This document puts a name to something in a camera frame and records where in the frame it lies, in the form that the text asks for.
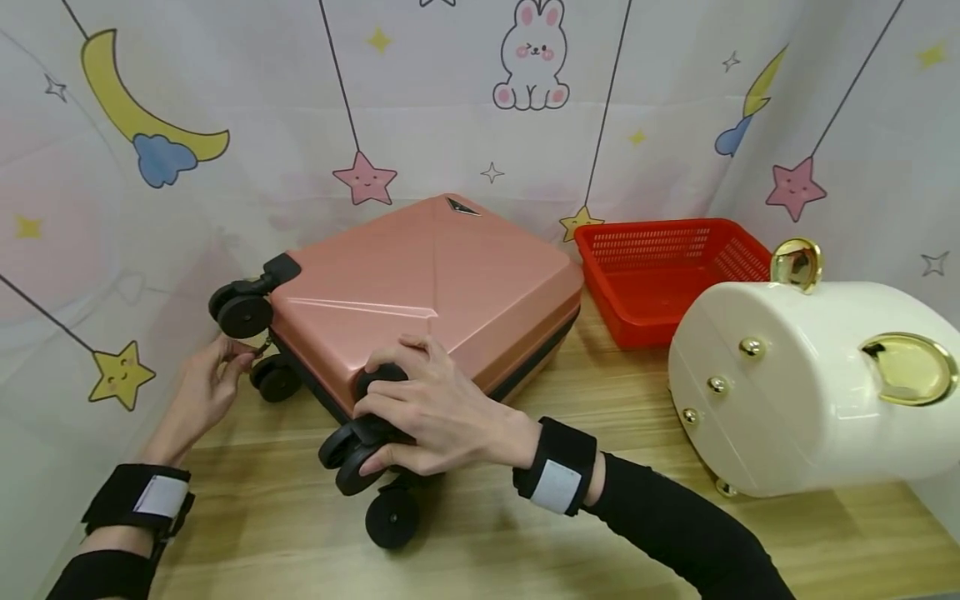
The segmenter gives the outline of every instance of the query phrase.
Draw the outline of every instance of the gold foot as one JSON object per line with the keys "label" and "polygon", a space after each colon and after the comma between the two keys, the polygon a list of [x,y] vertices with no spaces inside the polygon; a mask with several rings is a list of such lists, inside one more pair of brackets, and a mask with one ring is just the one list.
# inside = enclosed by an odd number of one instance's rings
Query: gold foot
{"label": "gold foot", "polygon": [[734,486],[719,478],[716,481],[716,489],[718,492],[720,492],[720,495],[725,498],[733,498],[738,494],[738,491]]}

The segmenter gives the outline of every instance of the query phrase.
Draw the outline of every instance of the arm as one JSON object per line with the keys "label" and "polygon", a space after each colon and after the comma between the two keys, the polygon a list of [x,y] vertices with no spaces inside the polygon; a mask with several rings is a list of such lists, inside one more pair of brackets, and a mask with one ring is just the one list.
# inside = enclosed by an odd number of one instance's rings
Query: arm
{"label": "arm", "polygon": [[[540,425],[514,412],[498,462],[528,469]],[[649,467],[598,452],[584,509],[618,536],[665,564],[704,598],[794,596],[759,540],[735,518]]]}
{"label": "arm", "polygon": [[[400,465],[430,475],[482,461],[529,469],[540,424],[484,396],[430,337],[401,336],[368,371],[401,367],[409,381],[374,381],[354,416],[376,414],[416,445],[387,444],[361,474]],[[597,453],[585,509],[666,564],[706,598],[793,598],[756,537],[732,516],[648,467]]]}
{"label": "arm", "polygon": [[[193,444],[223,418],[236,398],[237,379],[249,368],[253,350],[221,336],[190,357],[177,394],[134,463],[179,469]],[[113,594],[111,600],[143,600],[156,574],[155,546],[155,534],[149,529],[100,527],[81,542],[47,600],[96,597],[105,588]]]}

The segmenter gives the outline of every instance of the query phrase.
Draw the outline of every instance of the suitcase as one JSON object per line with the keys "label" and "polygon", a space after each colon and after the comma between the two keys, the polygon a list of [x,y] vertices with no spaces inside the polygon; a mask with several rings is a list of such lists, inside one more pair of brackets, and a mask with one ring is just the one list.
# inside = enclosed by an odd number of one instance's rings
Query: suitcase
{"label": "suitcase", "polygon": [[920,479],[960,461],[960,332],[869,281],[820,281],[816,244],[787,240],[770,283],[714,285],[669,353],[674,404],[731,496]]}
{"label": "suitcase", "polygon": [[[343,426],[321,461],[353,495],[375,477],[356,469],[382,444],[402,439],[377,418],[351,420],[375,379],[404,379],[396,366],[373,375],[371,352],[401,333],[430,334],[488,396],[509,402],[553,357],[580,311],[583,274],[552,245],[454,194],[420,201],[264,265],[210,298],[210,315],[233,338],[269,330],[278,354],[251,383],[268,402],[306,385]],[[404,545],[416,532],[413,473],[380,489],[367,512],[373,541]]]}

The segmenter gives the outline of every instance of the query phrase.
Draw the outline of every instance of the pink suitcase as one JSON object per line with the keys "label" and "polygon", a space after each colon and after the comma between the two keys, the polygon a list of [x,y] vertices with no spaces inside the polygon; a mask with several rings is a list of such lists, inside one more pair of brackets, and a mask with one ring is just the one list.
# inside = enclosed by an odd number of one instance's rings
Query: pink suitcase
{"label": "pink suitcase", "polygon": [[[209,310],[230,337],[269,328],[279,354],[260,361],[251,382],[269,402],[305,384],[343,425],[321,460],[339,469],[337,485],[352,495],[380,475],[358,480],[359,463],[402,438],[376,418],[350,418],[372,380],[405,378],[394,366],[363,373],[374,349],[401,333],[429,333],[485,393],[509,402],[573,326],[582,284],[566,254],[447,194],[281,254],[258,280],[217,290]],[[378,545],[400,547],[413,537],[418,509],[410,489],[419,483],[401,470],[381,488],[367,513]]]}

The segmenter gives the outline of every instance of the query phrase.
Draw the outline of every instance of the black sleeve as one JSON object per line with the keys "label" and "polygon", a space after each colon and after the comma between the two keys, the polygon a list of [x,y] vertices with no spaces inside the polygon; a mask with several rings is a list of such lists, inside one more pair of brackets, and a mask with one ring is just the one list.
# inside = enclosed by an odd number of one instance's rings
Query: black sleeve
{"label": "black sleeve", "polygon": [[588,513],[674,570],[706,599],[792,600],[760,541],[735,518],[649,467],[605,453],[607,480]]}
{"label": "black sleeve", "polygon": [[86,552],[67,563],[47,600],[147,600],[155,574],[153,561],[133,552]]}

